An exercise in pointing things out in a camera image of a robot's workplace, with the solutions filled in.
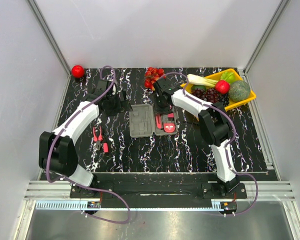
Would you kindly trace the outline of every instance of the gray toolbox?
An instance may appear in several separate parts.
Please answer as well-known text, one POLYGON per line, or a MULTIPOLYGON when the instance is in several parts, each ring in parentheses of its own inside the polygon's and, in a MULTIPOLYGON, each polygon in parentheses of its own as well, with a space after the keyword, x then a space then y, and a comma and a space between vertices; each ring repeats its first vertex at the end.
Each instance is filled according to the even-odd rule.
POLYGON ((132 111, 129 112, 129 123, 130 123, 130 136, 132 138, 142 138, 142 137, 150 137, 153 134, 157 136, 163 135, 174 135, 177 133, 177 119, 178 112, 175 106, 172 107, 173 118, 168 117, 168 114, 161 114, 161 124, 162 128, 158 128, 154 109, 150 104, 137 104, 132 105, 132 111), (174 124, 174 131, 166 132, 164 130, 165 127, 171 126, 174 124))

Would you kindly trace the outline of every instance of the cantaloupe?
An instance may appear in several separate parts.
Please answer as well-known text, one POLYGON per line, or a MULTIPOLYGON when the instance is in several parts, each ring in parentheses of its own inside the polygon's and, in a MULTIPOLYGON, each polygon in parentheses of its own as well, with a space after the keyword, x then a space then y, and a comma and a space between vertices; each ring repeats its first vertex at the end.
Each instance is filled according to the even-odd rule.
POLYGON ((230 84, 229 98, 235 103, 246 100, 250 95, 250 86, 245 81, 235 81, 230 84))

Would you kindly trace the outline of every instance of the marble surface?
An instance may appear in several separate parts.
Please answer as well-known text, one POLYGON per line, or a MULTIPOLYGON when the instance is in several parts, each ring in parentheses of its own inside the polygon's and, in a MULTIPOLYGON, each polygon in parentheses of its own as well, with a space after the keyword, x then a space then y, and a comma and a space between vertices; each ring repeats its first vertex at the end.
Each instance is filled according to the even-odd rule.
MULTIPOLYGON (((165 73, 180 72, 208 76, 225 68, 164 68, 165 73)), ((118 89, 126 90, 131 105, 152 104, 153 92, 145 89, 146 68, 116 68, 118 89)), ((58 125, 62 124, 78 107, 88 91, 96 86, 100 70, 86 69, 86 80, 70 80, 58 125)), ((110 79, 110 70, 105 72, 110 79)), ((173 85, 185 80, 170 77, 173 85)), ((95 119, 76 143, 79 164, 92 172, 214 172, 216 163, 211 148, 202 140, 199 127, 186 123, 185 111, 178 108, 178 132, 169 136, 131 138, 129 113, 95 119), (93 148, 92 128, 102 124, 110 154, 93 148)), ((267 167, 248 105, 228 111, 237 130, 231 152, 236 170, 266 172, 267 167)))

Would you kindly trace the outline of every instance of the pliers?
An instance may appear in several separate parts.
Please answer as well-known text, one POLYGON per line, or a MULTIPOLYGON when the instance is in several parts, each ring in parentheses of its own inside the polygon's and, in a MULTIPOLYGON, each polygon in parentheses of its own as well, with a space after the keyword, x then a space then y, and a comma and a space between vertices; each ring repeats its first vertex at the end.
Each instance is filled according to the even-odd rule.
POLYGON ((96 136, 96 128, 95 127, 92 128, 92 132, 93 132, 93 141, 95 142, 95 148, 98 151, 100 151, 101 150, 101 141, 103 140, 101 125, 100 125, 100 135, 98 137, 96 136))

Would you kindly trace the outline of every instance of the yellow tray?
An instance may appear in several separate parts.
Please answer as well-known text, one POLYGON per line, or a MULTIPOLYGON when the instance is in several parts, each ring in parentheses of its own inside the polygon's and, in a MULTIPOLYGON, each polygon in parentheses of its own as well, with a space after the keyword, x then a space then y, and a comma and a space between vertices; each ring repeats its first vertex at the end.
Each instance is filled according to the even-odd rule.
MULTIPOLYGON (((212 74, 212 75, 209 75, 209 76, 206 76, 205 78, 207 79, 212 79, 212 80, 220 80, 221 78, 221 75, 224 73, 224 72, 230 72, 230 73, 234 73, 234 76, 235 76, 235 80, 241 80, 242 81, 242 78, 238 75, 238 73, 232 69, 232 68, 229 68, 227 70, 224 70, 224 71, 221 71, 221 72, 218 72, 218 73, 215 73, 215 74, 212 74)), ((186 87, 186 91, 188 93, 191 93, 191 87, 193 86, 193 84, 189 83, 189 85, 186 87)), ((248 102, 252 101, 253 99, 255 99, 257 97, 257 95, 251 90, 250 92, 250 95, 247 99, 243 100, 243 101, 238 101, 238 102, 234 102, 232 101, 231 99, 229 99, 229 105, 225 107, 225 110, 226 111, 229 111, 231 109, 234 109, 234 108, 237 108, 239 106, 242 106, 242 105, 245 105, 247 104, 248 102)))

